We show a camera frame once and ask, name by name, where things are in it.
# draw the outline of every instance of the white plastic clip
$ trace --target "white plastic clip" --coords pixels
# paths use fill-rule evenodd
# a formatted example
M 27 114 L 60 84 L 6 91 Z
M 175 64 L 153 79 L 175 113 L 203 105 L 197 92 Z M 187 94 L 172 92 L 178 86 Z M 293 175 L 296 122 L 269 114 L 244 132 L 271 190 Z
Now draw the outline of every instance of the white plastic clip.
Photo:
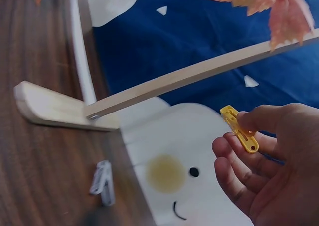
M 93 195 L 101 194 L 102 203 L 105 206 L 115 203 L 112 167 L 108 160 L 97 163 L 90 193 Z

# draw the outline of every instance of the clothespin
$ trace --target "clothespin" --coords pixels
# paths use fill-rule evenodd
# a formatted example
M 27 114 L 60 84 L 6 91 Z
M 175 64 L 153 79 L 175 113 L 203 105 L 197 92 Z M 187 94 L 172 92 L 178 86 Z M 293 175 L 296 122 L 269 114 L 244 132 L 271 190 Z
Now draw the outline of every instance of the clothespin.
M 101 194 L 102 203 L 105 206 L 111 206 L 115 203 L 112 167 L 108 160 L 103 160 L 96 165 L 90 193 L 93 195 Z
M 238 111 L 231 105 L 227 105 L 220 110 L 224 121 L 229 125 L 234 134 L 238 137 L 240 143 L 243 145 L 248 153 L 256 153 L 259 145 L 254 138 L 255 132 L 244 131 L 240 128 L 237 122 Z

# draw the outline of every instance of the wooden block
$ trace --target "wooden block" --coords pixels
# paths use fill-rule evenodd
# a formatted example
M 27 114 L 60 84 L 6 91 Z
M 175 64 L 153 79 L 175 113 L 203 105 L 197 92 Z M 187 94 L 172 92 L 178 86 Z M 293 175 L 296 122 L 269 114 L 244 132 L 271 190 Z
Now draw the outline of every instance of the wooden block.
M 318 39 L 319 29 L 315 29 L 313 35 L 308 34 L 304 38 L 304 45 L 312 43 Z M 156 97 L 216 74 L 282 53 L 284 51 L 289 51 L 297 47 L 299 47 L 299 43 L 296 42 L 282 44 L 271 52 L 270 43 L 267 41 L 226 53 L 172 73 L 165 74 L 161 77 L 139 84 L 85 106 L 84 114 L 87 117 L 110 114 L 148 98 Z
M 23 81 L 14 88 L 20 112 L 32 123 L 88 130 L 110 131 L 119 128 L 116 115 L 88 120 L 81 100 Z

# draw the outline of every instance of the table surface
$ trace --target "table surface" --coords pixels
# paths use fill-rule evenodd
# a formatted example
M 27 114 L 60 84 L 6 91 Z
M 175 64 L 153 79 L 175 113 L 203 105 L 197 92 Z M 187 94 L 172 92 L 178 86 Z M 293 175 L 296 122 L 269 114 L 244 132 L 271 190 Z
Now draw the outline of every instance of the table surface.
M 79 0 L 81 20 L 90 23 Z M 0 225 L 155 225 L 119 131 L 36 126 L 17 110 L 23 80 L 82 99 L 71 41 L 69 0 L 0 0 Z M 106 96 L 91 27 L 84 27 L 99 99 Z M 116 204 L 88 194 L 97 162 L 113 165 Z

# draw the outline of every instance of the yellow plastic clip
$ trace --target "yellow plastic clip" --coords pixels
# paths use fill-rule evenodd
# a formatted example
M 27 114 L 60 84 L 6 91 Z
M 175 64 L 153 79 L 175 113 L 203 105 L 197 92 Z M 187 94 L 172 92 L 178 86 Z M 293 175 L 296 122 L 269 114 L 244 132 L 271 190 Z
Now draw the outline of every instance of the yellow plastic clip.
M 244 131 L 240 128 L 237 122 L 238 111 L 231 105 L 227 105 L 220 110 L 224 121 L 230 126 L 234 134 L 238 137 L 239 141 L 248 153 L 256 153 L 259 145 L 254 138 L 255 132 Z

